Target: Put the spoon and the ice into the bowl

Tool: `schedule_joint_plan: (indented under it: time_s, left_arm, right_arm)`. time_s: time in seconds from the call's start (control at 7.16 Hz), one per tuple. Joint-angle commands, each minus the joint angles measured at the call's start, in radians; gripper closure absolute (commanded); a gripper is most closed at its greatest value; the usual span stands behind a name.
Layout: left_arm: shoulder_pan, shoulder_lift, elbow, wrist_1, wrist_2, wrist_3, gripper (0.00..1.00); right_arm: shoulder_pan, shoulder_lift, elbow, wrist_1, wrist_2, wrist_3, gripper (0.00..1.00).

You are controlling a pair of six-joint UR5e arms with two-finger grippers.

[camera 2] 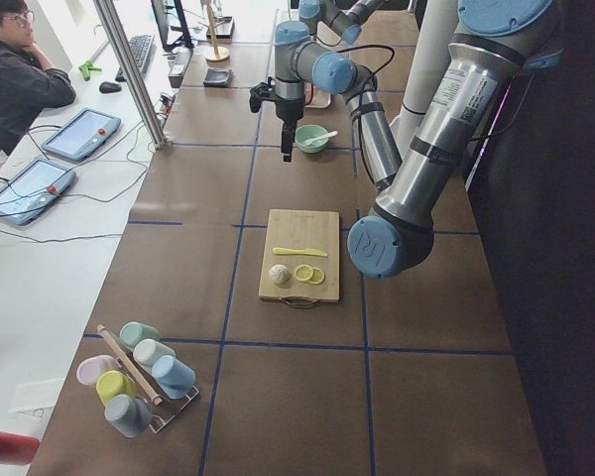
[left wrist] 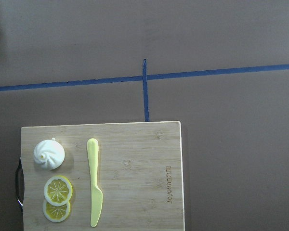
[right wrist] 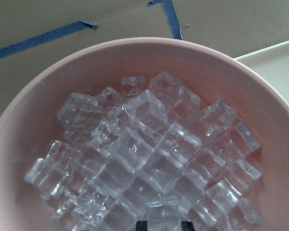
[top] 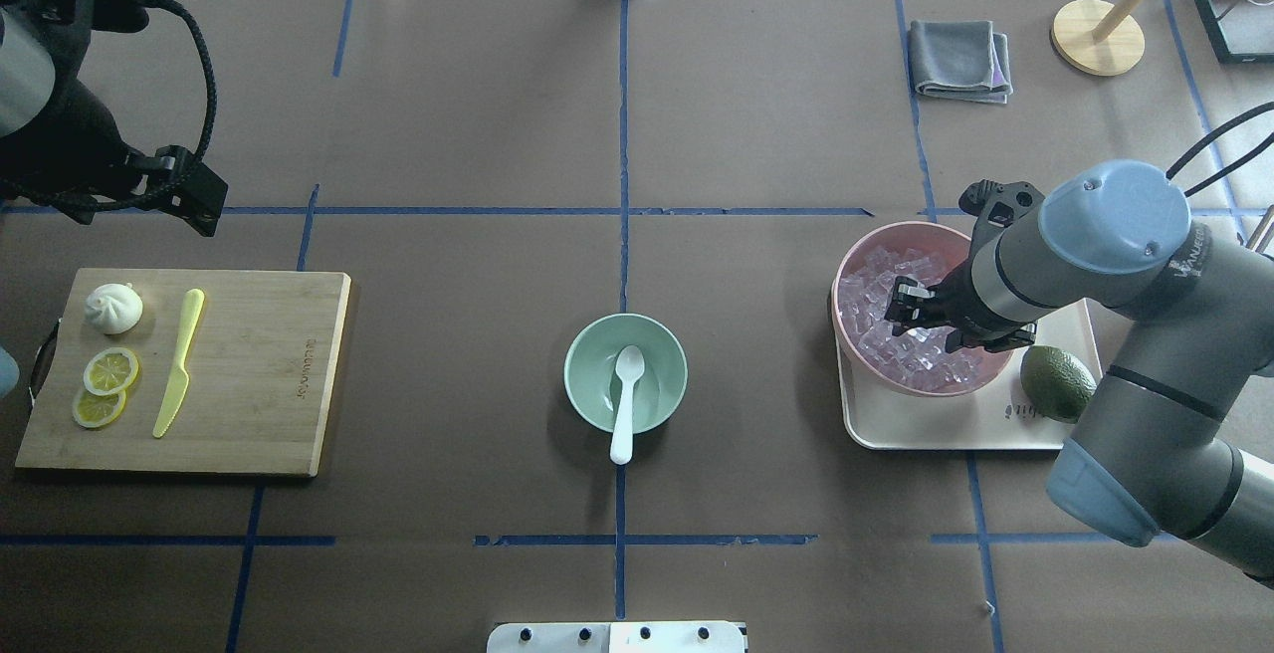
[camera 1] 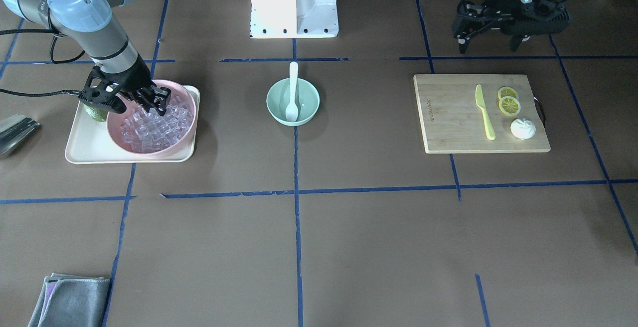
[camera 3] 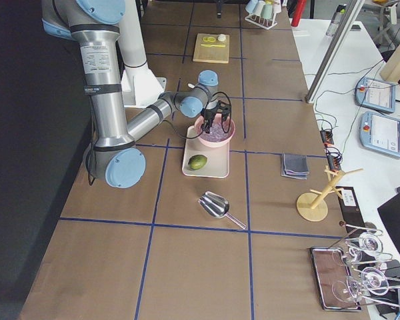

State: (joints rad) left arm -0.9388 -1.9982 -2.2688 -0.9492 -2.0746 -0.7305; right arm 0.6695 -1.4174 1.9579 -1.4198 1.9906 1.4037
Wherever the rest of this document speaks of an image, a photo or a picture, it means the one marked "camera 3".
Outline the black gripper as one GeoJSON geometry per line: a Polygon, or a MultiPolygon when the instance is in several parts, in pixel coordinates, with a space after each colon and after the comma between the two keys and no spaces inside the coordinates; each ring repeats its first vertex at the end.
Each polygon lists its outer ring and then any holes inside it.
{"type": "Polygon", "coordinates": [[[217,114],[217,103],[209,103],[202,110],[204,133],[210,133],[210,129],[211,126],[213,125],[216,114],[217,114]]]}
{"type": "Polygon", "coordinates": [[[223,8],[223,4],[225,0],[215,0],[216,2],[216,8],[217,8],[217,17],[221,17],[221,12],[223,8]]]}

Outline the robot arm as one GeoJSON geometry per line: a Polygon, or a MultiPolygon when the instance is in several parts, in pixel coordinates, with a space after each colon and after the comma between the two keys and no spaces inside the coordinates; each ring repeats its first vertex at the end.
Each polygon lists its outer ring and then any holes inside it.
{"type": "Polygon", "coordinates": [[[187,92],[166,92],[147,64],[134,1],[43,1],[46,33],[78,42],[95,136],[85,157],[90,176],[116,188],[136,184],[146,160],[135,143],[179,111],[217,112],[218,76],[206,70],[187,92]]]}

